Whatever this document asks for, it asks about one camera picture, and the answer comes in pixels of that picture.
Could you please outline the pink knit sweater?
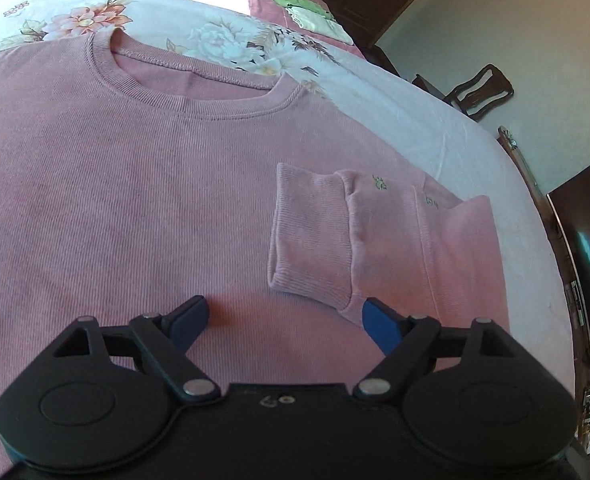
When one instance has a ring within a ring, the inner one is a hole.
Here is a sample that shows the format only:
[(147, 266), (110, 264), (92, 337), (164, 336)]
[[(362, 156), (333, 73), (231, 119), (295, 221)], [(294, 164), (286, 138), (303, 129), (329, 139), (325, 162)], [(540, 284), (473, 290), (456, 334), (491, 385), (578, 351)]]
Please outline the pink knit sweater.
[(219, 385), (357, 382), (381, 357), (370, 297), (508, 324), (488, 198), (291, 77), (118, 30), (0, 52), (0, 394), (77, 316), (122, 325), (195, 295), (191, 360)]

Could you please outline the dark wooden chair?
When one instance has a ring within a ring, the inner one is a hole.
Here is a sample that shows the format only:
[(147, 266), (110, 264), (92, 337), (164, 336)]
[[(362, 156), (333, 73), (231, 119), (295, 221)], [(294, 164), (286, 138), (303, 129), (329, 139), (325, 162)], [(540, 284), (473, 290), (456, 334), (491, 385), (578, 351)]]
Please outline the dark wooden chair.
[(421, 75), (415, 76), (412, 84), (474, 122), (480, 122), (497, 107), (510, 101), (515, 93), (508, 78), (492, 64), (487, 64), (473, 78), (458, 84), (448, 93), (441, 92)]

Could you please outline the floral white bed sheet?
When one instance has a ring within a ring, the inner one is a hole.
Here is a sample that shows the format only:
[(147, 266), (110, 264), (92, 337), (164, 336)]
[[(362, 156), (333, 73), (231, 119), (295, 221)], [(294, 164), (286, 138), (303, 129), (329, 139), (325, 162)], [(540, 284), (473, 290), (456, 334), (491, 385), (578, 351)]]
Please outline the floral white bed sheet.
[(282, 72), (324, 96), (462, 198), (486, 195), (498, 230), (512, 334), (564, 386), (575, 383), (572, 323), (539, 212), (486, 130), (352, 54), (316, 75)]

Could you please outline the pale folded cloth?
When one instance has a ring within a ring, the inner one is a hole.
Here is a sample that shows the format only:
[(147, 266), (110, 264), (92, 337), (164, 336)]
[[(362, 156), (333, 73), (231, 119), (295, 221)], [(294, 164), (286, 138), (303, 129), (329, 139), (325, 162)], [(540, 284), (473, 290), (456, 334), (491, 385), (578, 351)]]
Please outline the pale folded cloth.
[(355, 44), (353, 38), (343, 29), (343, 26), (331, 20), (331, 18), (326, 18), (322, 14), (309, 11), (300, 6), (288, 8), (287, 13), (299, 28), (334, 39), (343, 44), (349, 44), (350, 46)]

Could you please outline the green folded cloth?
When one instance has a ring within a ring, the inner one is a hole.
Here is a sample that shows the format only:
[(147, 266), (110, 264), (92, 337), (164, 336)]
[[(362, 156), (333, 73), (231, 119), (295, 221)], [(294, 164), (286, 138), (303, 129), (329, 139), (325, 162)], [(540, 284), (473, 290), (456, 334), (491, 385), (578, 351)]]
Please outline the green folded cloth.
[(284, 9), (295, 8), (295, 6), (297, 6), (297, 8), (302, 8), (307, 11), (319, 14), (319, 15), (323, 16), (324, 18), (329, 18), (330, 20), (333, 20), (333, 15), (328, 10), (325, 10), (322, 6), (320, 6), (318, 3), (315, 3), (312, 0), (273, 0), (273, 1), (278, 6), (281, 6)]

